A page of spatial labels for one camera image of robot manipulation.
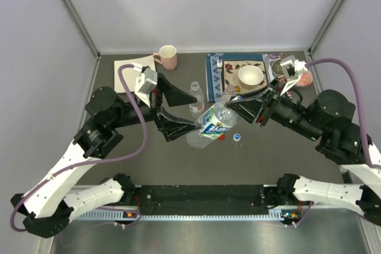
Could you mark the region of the white-cap red-label bottle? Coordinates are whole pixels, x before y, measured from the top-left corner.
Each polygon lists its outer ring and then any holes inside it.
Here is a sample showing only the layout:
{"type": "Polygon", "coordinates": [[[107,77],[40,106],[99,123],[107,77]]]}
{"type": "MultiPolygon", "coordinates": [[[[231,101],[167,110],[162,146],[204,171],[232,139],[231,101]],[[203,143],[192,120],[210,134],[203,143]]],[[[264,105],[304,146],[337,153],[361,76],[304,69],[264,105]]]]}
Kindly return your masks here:
{"type": "Polygon", "coordinates": [[[199,117],[204,112],[204,93],[197,81],[193,81],[190,85],[189,94],[194,96],[197,101],[189,104],[189,109],[194,117],[199,117]]]}

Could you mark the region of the red-cap red-label bottle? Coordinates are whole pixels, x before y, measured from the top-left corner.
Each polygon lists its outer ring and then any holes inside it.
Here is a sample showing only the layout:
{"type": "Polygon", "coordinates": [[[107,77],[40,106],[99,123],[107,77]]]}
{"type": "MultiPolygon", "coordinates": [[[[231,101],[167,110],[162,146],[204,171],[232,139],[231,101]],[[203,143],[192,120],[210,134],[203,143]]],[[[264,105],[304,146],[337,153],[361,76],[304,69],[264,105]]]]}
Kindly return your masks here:
{"type": "Polygon", "coordinates": [[[224,89],[222,96],[221,96],[221,101],[230,101],[232,97],[236,96],[236,88],[232,85],[226,86],[224,89]]]}

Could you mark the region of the blue white bottle cap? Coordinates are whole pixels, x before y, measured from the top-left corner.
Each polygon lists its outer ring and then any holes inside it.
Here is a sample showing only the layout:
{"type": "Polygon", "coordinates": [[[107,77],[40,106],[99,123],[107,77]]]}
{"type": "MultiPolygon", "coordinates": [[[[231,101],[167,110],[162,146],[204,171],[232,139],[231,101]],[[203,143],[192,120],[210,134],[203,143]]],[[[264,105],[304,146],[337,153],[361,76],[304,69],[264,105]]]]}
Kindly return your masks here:
{"type": "Polygon", "coordinates": [[[235,133],[235,134],[233,135],[233,140],[234,140],[235,142],[239,142],[239,141],[241,140],[241,138],[242,138],[242,136],[241,136],[239,133],[235,133]]]}

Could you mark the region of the small blue-cap water bottle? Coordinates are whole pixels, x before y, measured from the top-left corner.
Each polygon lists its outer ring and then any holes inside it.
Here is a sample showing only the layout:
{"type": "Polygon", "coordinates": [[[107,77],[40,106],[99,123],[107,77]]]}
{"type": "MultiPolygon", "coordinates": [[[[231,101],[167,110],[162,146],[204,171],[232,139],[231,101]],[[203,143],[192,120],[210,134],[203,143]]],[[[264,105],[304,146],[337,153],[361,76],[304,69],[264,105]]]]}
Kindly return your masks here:
{"type": "Polygon", "coordinates": [[[190,147],[203,149],[236,125],[238,116],[225,103],[226,101],[216,102],[197,119],[201,129],[186,135],[190,147]]]}

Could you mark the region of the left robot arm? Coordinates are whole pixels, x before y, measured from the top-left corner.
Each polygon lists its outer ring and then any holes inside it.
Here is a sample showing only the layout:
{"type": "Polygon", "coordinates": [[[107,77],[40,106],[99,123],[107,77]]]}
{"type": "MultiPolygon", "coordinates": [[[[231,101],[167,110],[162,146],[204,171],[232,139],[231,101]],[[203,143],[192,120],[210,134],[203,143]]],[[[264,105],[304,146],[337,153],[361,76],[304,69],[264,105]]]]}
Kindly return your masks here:
{"type": "Polygon", "coordinates": [[[141,73],[138,82],[142,93],[127,92],[126,101],[111,87],[96,89],[86,105],[89,119],[60,160],[34,188],[11,198],[13,214],[24,216],[24,232],[50,238],[89,211],[109,204],[131,203],[136,196],[135,186],[125,174],[116,174],[81,192],[72,188],[96,165],[126,161],[139,155],[148,141],[148,122],[153,121],[169,142],[198,128],[189,120],[172,116],[162,106],[163,101],[169,106],[193,104],[196,97],[173,86],[161,73],[152,76],[141,73]],[[123,140],[118,130],[136,124],[143,132],[139,147],[117,159],[110,158],[110,152],[123,140]]]}

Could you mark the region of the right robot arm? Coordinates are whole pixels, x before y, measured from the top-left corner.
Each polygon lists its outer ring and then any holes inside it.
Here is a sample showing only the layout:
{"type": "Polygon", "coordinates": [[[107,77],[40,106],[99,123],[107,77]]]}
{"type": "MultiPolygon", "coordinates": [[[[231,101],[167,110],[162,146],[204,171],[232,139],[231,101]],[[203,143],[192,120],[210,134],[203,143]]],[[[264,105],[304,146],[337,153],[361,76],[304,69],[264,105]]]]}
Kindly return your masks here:
{"type": "Polygon", "coordinates": [[[380,152],[370,137],[361,140],[353,123],[355,105],[334,90],[321,92],[309,107],[281,94],[284,84],[273,80],[267,87],[225,103],[249,124],[265,126],[269,120],[319,144],[316,151],[337,166],[355,174],[361,184],[334,184],[301,175],[285,174],[277,181],[277,195],[284,204],[322,203],[348,209],[380,225],[380,152]]]}

